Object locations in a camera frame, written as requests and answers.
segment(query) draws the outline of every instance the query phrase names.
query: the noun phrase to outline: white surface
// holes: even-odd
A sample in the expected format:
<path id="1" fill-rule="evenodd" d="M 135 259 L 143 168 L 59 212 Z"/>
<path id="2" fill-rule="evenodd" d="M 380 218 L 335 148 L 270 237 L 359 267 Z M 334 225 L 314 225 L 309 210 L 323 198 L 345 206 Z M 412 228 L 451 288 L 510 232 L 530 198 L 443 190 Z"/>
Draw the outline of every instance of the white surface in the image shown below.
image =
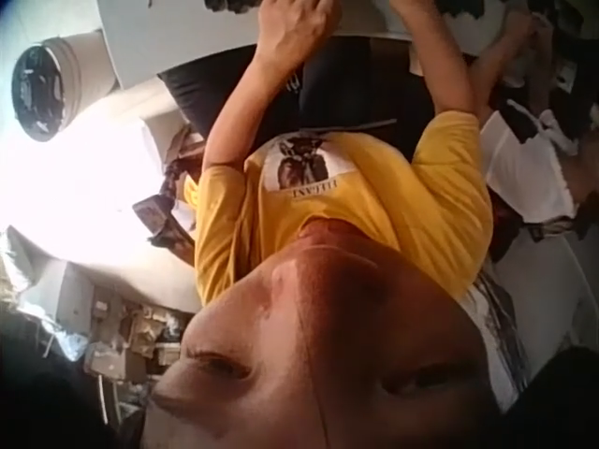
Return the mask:
<path id="1" fill-rule="evenodd" d="M 585 272 L 596 278 L 599 252 L 592 246 L 599 236 L 593 230 L 573 247 L 575 238 L 535 243 L 527 231 L 521 231 L 496 267 L 498 278 L 514 299 L 518 330 L 533 375 L 556 354 L 570 330 L 578 300 L 597 300 Z M 582 250 L 587 243 L 592 246 Z"/>
<path id="2" fill-rule="evenodd" d="M 466 53 L 478 54 L 498 35 L 505 5 L 485 0 L 476 21 L 462 14 L 447 23 Z M 177 65 L 256 43 L 256 10 L 214 13 L 204 0 L 97 0 L 110 56 L 121 86 L 128 88 Z M 340 35 L 409 39 L 388 0 L 343 0 Z"/>

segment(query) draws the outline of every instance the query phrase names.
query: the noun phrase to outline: person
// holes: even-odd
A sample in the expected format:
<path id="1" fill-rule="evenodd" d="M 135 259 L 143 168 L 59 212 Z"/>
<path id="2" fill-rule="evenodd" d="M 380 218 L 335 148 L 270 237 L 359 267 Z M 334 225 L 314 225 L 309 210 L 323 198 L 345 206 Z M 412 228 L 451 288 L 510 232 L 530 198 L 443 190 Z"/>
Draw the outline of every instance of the person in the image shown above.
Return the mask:
<path id="1" fill-rule="evenodd" d="M 499 413 L 457 301 L 492 232 L 473 89 L 433 0 L 391 5 L 437 114 L 412 164 L 350 133 L 284 134 L 250 155 L 270 102 L 341 13 L 337 0 L 262 1 L 195 192 L 205 307 L 153 394 L 196 446 L 454 447 Z"/>
<path id="2" fill-rule="evenodd" d="M 576 144 L 549 107 L 552 40 L 549 24 L 513 9 L 503 34 L 470 67 L 487 185 L 529 225 L 575 219 L 599 188 L 599 132 L 588 131 Z M 495 101 L 500 77 L 527 48 L 533 50 L 528 98 Z M 421 75 L 414 55 L 411 71 Z"/>

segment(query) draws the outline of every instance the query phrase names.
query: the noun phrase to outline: black object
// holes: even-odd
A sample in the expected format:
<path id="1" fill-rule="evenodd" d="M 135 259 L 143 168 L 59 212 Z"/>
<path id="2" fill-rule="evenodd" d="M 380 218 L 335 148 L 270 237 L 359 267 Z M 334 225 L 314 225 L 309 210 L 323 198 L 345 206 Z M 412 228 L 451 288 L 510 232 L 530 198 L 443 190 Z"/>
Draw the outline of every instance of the black object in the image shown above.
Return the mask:
<path id="1" fill-rule="evenodd" d="M 575 348 L 539 372 L 483 447 L 596 447 L 598 428 L 599 355 Z"/>
<path id="2" fill-rule="evenodd" d="M 23 130 L 34 140 L 48 141 L 60 130 L 65 109 L 63 82 L 45 47 L 27 49 L 15 64 L 12 104 Z"/>
<path id="3" fill-rule="evenodd" d="M 243 14 L 253 7 L 260 5 L 260 0 L 205 0 L 206 8 L 214 11 L 231 11 Z"/>

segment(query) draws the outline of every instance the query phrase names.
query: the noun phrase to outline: nose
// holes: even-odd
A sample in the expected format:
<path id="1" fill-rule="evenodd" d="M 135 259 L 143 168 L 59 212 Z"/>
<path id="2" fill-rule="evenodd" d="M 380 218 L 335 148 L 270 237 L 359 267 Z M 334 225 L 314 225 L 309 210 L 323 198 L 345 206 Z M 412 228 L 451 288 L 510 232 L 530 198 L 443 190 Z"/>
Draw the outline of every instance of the nose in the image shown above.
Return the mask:
<path id="1" fill-rule="evenodd" d="M 295 373 L 285 379 L 286 387 L 309 377 L 324 421 L 364 409 L 377 377 L 377 324 L 386 300 L 376 266 L 317 249 L 280 266 L 272 285 L 271 318 L 282 327 L 277 346 L 285 348 L 277 359 Z"/>

